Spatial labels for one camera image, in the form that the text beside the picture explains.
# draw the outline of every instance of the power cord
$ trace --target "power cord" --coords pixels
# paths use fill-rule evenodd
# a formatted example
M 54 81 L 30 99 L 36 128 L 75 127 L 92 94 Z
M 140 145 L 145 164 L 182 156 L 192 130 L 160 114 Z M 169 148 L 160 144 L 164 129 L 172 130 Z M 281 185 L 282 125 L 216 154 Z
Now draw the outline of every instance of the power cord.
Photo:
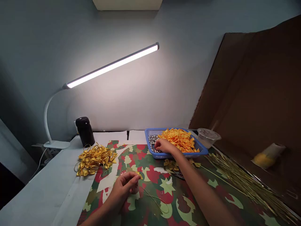
M 44 150 L 44 152 L 43 152 L 43 154 L 42 154 L 42 156 L 41 156 L 41 158 L 40 158 L 40 162 L 39 162 L 38 168 L 37 168 L 37 170 L 34 172 L 34 174 L 31 176 L 31 178 L 30 178 L 29 180 L 31 180 L 31 179 L 33 178 L 33 176 L 36 174 L 36 172 L 37 172 L 38 169 L 40 168 L 42 157 L 43 157 L 43 155 L 44 155 L 44 153 L 45 153 L 45 151 L 46 151 L 47 149 L 48 149 L 48 148 L 45 148 L 45 150 Z

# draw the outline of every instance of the camouflage fabric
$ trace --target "camouflage fabric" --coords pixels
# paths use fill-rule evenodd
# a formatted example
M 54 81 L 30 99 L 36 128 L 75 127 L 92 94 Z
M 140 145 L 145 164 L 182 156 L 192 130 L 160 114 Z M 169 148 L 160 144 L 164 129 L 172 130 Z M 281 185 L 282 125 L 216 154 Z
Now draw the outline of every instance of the camouflage fabric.
M 124 171 L 140 172 L 139 192 L 130 195 L 112 225 L 208 225 L 187 183 L 168 173 L 164 159 L 154 159 L 147 145 L 121 145 L 110 141 L 107 146 L 117 152 L 117 164 L 109 170 L 99 168 L 90 189 L 78 225 L 95 212 L 107 199 L 116 178 Z M 204 158 L 194 159 L 203 164 Z M 206 167 L 219 177 L 225 177 L 210 163 Z M 269 211 L 251 202 L 242 193 L 204 168 L 198 168 L 203 178 L 216 191 L 241 225 L 288 225 Z M 153 199 L 148 193 L 160 199 Z

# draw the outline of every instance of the hand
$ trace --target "hand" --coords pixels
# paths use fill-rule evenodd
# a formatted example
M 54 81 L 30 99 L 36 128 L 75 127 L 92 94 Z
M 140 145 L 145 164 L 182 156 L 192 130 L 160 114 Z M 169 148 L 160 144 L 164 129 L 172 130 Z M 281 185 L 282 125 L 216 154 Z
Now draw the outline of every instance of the hand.
M 139 179 L 140 176 L 135 172 L 127 172 L 119 176 L 106 202 L 119 212 L 129 194 L 138 192 Z
M 164 153 L 174 154 L 179 149 L 166 139 L 159 139 L 155 143 L 155 149 Z

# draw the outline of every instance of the clear plastic cup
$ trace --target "clear plastic cup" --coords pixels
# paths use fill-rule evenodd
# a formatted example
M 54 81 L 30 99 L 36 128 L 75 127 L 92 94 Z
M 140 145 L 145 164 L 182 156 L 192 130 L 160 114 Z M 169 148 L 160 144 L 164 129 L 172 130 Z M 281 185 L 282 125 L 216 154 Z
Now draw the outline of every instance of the clear plastic cup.
M 221 138 L 222 137 L 218 133 L 210 129 L 198 129 L 198 141 L 201 142 L 202 145 L 204 145 L 204 147 L 207 149 L 211 148 L 211 146 Z

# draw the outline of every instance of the black thermos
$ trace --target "black thermos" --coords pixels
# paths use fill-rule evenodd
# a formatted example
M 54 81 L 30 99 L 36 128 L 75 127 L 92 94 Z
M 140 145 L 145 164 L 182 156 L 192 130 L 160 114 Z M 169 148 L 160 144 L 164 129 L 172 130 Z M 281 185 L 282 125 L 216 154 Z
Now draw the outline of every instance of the black thermos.
M 90 144 L 91 146 L 95 143 L 92 128 L 88 117 L 81 117 L 75 121 L 77 131 L 82 141 L 82 145 L 86 146 Z

